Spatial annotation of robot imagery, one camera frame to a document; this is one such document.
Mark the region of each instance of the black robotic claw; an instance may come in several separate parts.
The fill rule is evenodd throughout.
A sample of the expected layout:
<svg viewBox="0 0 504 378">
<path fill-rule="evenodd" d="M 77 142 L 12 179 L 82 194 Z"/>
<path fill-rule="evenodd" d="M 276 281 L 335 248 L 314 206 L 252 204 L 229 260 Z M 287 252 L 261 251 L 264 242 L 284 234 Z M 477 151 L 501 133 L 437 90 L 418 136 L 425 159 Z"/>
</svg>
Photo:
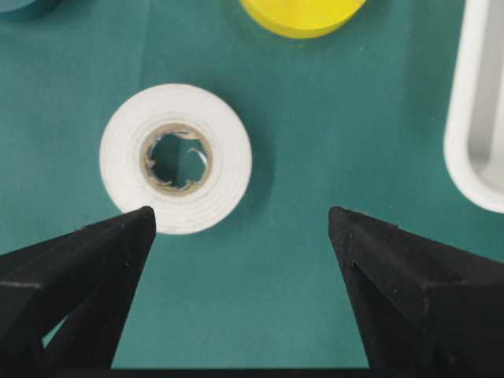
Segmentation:
<svg viewBox="0 0 504 378">
<path fill-rule="evenodd" d="M 155 232 L 143 207 L 1 256 L 0 372 L 109 368 Z"/>
<path fill-rule="evenodd" d="M 504 265 L 338 207 L 329 236 L 371 369 L 110 369 L 154 236 L 144 207 L 1 256 L 0 377 L 504 376 Z"/>
</svg>

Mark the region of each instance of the white container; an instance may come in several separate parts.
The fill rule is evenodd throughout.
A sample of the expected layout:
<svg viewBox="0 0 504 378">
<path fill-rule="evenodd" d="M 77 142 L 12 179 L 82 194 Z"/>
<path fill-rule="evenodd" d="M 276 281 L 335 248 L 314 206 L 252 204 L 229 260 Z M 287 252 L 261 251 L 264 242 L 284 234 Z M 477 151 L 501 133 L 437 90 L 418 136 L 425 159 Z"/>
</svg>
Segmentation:
<svg viewBox="0 0 504 378">
<path fill-rule="evenodd" d="M 504 0 L 467 0 L 444 140 L 462 194 L 504 213 Z"/>
</svg>

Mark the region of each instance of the tape core hole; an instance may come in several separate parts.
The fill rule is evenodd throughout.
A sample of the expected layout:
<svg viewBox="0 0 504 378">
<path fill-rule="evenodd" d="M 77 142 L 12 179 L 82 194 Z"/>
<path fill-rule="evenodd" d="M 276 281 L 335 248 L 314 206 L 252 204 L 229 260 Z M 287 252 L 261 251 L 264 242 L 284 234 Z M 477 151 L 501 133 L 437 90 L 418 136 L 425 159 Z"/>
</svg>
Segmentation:
<svg viewBox="0 0 504 378">
<path fill-rule="evenodd" d="M 187 124 L 166 124 L 142 146 L 140 165 L 154 189 L 165 195 L 188 195 L 206 181 L 212 155 L 206 138 Z"/>
</svg>

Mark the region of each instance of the blue object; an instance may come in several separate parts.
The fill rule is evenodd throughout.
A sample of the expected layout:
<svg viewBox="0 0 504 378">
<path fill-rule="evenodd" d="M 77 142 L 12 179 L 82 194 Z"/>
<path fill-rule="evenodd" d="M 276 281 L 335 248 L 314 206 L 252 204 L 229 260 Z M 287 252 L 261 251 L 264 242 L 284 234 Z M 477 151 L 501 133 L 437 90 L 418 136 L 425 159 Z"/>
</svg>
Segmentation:
<svg viewBox="0 0 504 378">
<path fill-rule="evenodd" d="M 59 2 L 60 0 L 2 0 L 0 2 L 0 20 L 32 20 L 49 12 Z"/>
</svg>

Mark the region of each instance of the green cloth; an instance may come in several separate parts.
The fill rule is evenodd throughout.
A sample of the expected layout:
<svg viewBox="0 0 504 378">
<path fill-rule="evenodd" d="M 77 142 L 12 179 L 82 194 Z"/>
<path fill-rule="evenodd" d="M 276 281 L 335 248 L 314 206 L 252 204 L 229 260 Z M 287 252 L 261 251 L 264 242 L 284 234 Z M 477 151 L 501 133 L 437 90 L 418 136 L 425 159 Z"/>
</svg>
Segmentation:
<svg viewBox="0 0 504 378">
<path fill-rule="evenodd" d="M 232 0 L 63 0 L 0 24 L 0 250 L 117 214 L 98 165 L 109 118 L 144 88 L 194 84 L 245 124 L 250 186 L 217 226 L 157 235 L 115 366 L 365 366 L 330 206 L 502 260 L 502 215 L 443 160 L 463 5 L 368 0 L 304 41 Z"/>
</svg>

